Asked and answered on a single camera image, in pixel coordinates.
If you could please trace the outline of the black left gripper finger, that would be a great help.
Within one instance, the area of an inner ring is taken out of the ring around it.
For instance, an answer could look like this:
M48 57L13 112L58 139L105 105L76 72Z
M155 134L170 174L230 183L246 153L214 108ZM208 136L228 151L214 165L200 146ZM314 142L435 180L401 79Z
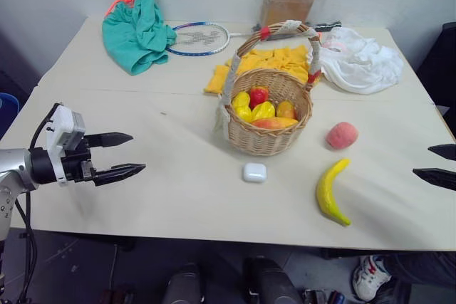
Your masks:
M85 136L85 144L88 148L113 147L133 140L133 136L121 132L107 132Z
M96 186L102 186L114 182L119 182L132 177L146 168L145 164L120 164L110 169L97 171L93 174L93 182Z

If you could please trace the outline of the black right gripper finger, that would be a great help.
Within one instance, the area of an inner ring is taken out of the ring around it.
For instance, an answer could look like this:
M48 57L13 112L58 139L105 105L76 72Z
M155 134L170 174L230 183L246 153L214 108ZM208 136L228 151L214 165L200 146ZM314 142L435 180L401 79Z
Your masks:
M456 144L443 144L428 147L428 150L448 160L456 160Z
M427 183L437 187L443 187L453 191L456 190L455 172L439 168L424 168L413 169L413 173Z

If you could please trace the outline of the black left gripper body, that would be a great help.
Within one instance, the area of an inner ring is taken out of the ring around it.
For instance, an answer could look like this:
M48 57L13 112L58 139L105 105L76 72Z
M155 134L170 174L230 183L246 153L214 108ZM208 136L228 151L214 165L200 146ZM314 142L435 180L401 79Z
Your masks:
M74 150L63 151L61 162L68 181L93 181L95 168L91 161L90 148L96 143L97 137L95 135L86 135Z

